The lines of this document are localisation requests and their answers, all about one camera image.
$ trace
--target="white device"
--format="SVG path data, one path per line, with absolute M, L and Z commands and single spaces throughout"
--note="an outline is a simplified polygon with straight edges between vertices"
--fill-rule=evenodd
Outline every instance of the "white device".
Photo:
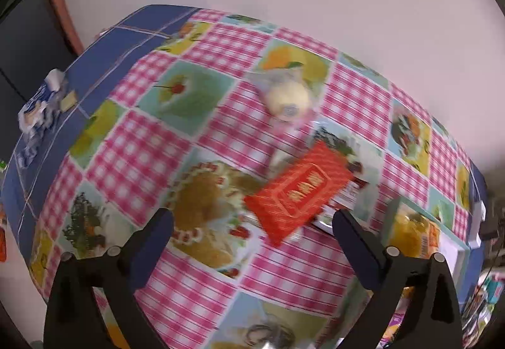
M 479 237 L 480 223 L 486 219 L 486 207 L 482 201 L 474 203 L 472 214 L 472 225 L 468 234 L 468 246 L 471 249 L 480 247 L 481 240 Z

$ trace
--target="table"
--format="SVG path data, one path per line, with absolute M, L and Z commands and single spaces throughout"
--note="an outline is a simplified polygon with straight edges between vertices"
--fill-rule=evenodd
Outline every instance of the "table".
M 293 65 L 302 66 L 318 116 L 278 135 L 247 72 Z M 322 341 L 353 277 L 337 242 L 305 226 L 301 240 L 273 248 L 241 213 L 273 152 L 301 155 L 316 130 L 368 182 L 354 215 L 372 231 L 402 194 L 443 208 L 466 239 L 463 148 L 405 91 L 309 36 L 216 10 L 151 5 L 100 37 L 67 77 L 79 105 L 29 168 L 10 162 L 3 191 L 45 299 L 63 251 L 100 255 L 166 205 L 176 230 L 136 297 L 170 347 L 242 347 L 248 328 L 269 322 L 284 324 L 297 345 Z M 120 341 L 105 297 L 95 295 Z

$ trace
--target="white floor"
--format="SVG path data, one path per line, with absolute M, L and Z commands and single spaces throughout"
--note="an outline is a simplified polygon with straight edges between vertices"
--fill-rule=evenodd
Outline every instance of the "white floor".
M 7 261 L 0 263 L 0 301 L 28 342 L 42 340 L 46 305 L 33 285 L 10 229 Z

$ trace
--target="red packet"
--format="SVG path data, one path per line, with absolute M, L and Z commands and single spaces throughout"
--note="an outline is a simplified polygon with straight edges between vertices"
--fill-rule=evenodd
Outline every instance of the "red packet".
M 278 246 L 352 178 L 347 159 L 318 141 L 296 164 L 244 202 Z

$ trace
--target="silver screw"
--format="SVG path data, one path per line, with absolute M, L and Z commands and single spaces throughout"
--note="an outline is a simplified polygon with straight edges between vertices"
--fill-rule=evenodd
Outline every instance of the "silver screw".
M 395 246 L 388 246 L 386 248 L 386 252 L 387 255 L 390 255 L 392 257 L 397 257 L 398 255 L 400 255 L 400 250 Z
M 442 255 L 440 252 L 435 252 L 435 253 L 433 254 L 433 257 L 435 258 L 435 260 L 436 260 L 437 262 L 444 262 L 444 261 L 445 261 L 445 256 L 444 256 L 444 255 Z
M 73 253 L 71 252 L 63 252 L 61 257 L 60 257 L 60 261 L 63 261 L 63 262 L 66 262 L 68 261 L 70 258 L 72 258 L 74 256 Z
M 118 246 L 112 246 L 107 250 L 107 255 L 109 255 L 110 257 L 116 257 L 119 255 L 120 252 L 121 248 L 119 248 Z

